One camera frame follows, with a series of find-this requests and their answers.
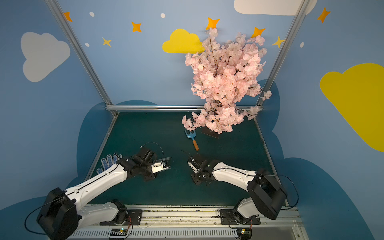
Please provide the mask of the clear test tube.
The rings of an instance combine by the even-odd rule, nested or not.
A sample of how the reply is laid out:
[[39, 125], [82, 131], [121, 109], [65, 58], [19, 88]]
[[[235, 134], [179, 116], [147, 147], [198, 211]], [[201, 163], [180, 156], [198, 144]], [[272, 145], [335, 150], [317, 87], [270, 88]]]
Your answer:
[[166, 157], [166, 158], [158, 159], [158, 160], [156, 160], [156, 163], [159, 163], [159, 162], [166, 162], [166, 161], [169, 161], [169, 160], [171, 160], [171, 159], [172, 159], [172, 157]]

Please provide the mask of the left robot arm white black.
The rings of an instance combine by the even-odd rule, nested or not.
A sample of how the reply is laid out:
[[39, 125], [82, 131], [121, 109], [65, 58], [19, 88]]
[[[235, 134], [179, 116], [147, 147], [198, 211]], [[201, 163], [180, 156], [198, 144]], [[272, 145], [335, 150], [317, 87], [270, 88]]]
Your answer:
[[43, 235], [51, 240], [65, 240], [76, 230], [99, 223], [125, 225], [130, 221], [124, 204], [112, 200], [103, 205], [88, 206], [88, 203], [106, 190], [135, 176], [145, 181], [156, 178], [157, 173], [167, 170], [169, 165], [158, 160], [157, 155], [146, 147], [128, 158], [108, 155], [102, 160], [103, 168], [93, 178], [66, 190], [50, 191], [44, 204], [37, 208], [37, 223]]

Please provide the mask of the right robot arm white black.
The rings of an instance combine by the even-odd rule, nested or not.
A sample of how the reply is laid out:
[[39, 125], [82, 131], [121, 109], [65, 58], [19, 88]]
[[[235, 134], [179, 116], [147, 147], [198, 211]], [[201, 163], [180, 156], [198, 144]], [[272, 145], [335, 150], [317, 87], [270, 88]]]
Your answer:
[[299, 192], [295, 184], [292, 184], [297, 195], [296, 202], [292, 206], [284, 206], [288, 191], [276, 179], [278, 175], [273, 175], [266, 169], [243, 170], [218, 160], [209, 161], [199, 154], [188, 157], [188, 165], [193, 171], [191, 177], [197, 186], [223, 182], [249, 194], [249, 198], [239, 200], [233, 209], [219, 210], [222, 225], [259, 225], [260, 216], [276, 220], [280, 211], [293, 209], [299, 203]]

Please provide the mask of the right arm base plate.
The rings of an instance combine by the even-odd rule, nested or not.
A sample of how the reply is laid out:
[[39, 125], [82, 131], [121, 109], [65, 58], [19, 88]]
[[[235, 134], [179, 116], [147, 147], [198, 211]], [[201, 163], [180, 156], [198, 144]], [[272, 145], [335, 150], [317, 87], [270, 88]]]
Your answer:
[[249, 218], [243, 217], [240, 213], [230, 209], [220, 209], [218, 216], [222, 225], [260, 225], [259, 215]]

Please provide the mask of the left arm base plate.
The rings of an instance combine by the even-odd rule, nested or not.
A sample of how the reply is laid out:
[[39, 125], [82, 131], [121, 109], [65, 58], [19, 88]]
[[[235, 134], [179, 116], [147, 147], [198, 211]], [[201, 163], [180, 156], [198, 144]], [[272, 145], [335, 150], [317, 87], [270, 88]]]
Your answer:
[[100, 226], [138, 226], [141, 223], [143, 210], [119, 210], [114, 219], [100, 222]]

